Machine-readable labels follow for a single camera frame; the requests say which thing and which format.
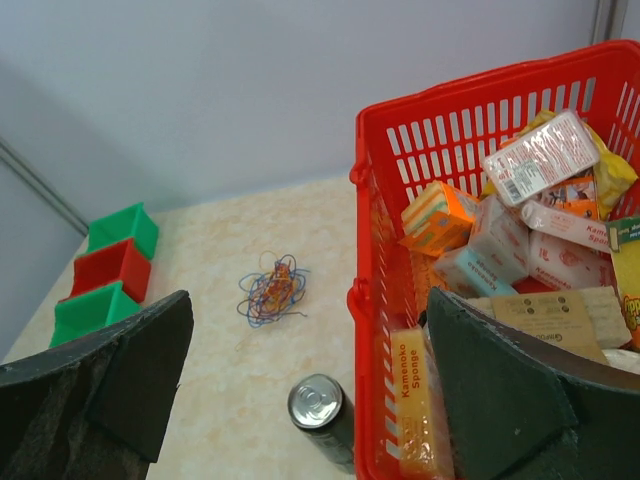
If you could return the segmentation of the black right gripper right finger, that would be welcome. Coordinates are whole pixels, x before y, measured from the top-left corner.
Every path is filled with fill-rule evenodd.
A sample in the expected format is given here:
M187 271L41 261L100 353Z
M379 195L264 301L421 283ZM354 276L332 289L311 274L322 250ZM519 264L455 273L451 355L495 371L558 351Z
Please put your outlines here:
M434 288L427 329L465 479L636 479L639 377Z

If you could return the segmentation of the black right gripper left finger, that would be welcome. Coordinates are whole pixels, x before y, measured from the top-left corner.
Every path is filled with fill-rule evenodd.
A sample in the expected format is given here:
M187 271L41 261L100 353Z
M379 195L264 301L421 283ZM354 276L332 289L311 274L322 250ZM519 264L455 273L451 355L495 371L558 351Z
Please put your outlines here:
M178 290L1 367L4 479L144 479L159 459L194 329Z

